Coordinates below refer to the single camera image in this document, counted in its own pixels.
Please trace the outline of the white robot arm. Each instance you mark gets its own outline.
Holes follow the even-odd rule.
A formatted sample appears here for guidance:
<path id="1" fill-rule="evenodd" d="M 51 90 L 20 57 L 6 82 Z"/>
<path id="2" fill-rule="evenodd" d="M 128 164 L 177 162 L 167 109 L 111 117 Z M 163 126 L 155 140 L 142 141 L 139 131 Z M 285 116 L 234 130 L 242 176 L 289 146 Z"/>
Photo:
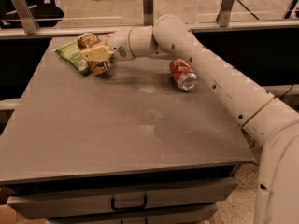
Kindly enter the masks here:
<path id="1" fill-rule="evenodd" d="M 254 224 L 299 224 L 298 112 L 204 48 L 174 15 L 163 15 L 153 26 L 119 30 L 99 40 L 83 47 L 84 60 L 172 57 L 194 67 L 237 124 L 262 146 Z"/>

